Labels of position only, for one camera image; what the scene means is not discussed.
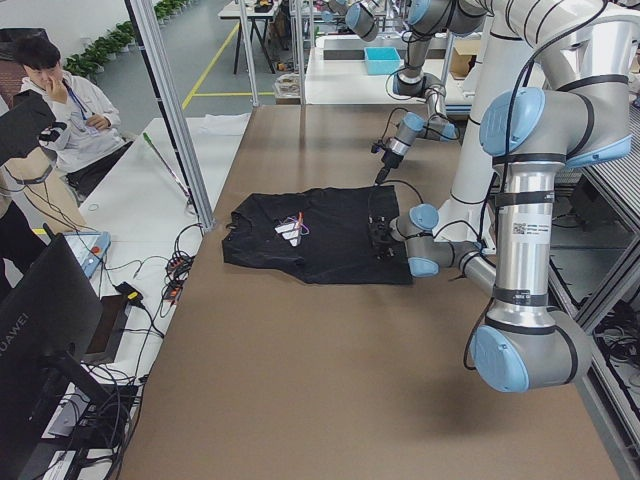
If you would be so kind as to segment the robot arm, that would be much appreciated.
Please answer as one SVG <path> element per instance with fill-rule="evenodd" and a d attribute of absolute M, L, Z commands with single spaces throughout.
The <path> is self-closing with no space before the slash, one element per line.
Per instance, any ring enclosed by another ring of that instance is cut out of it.
<path fill-rule="evenodd" d="M 449 199 L 371 217 L 378 254 L 406 249 L 416 277 L 455 266 L 489 294 L 470 335 L 473 368 L 501 392 L 570 383 L 590 367 L 585 332 L 548 304 L 554 178 L 625 156 L 639 13 L 609 1 L 415 1 L 402 96 L 425 101 L 382 146 L 379 178 L 418 138 L 444 133 L 444 86 L 423 71 L 442 30 L 483 29 L 480 77 Z"/>
<path fill-rule="evenodd" d="M 383 150 L 383 166 L 374 181 L 380 185 L 390 171 L 397 168 L 418 138 L 451 141 L 459 138 L 459 131 L 446 114 L 446 83 L 423 71 L 429 45 L 434 36 L 446 29 L 457 35 L 473 32 L 481 26 L 486 10 L 467 1 L 414 1 L 407 23 L 407 40 L 403 66 L 393 75 L 393 93 L 425 102 L 425 117 L 408 112 L 397 124 L 394 135 L 380 139 L 372 151 Z"/>

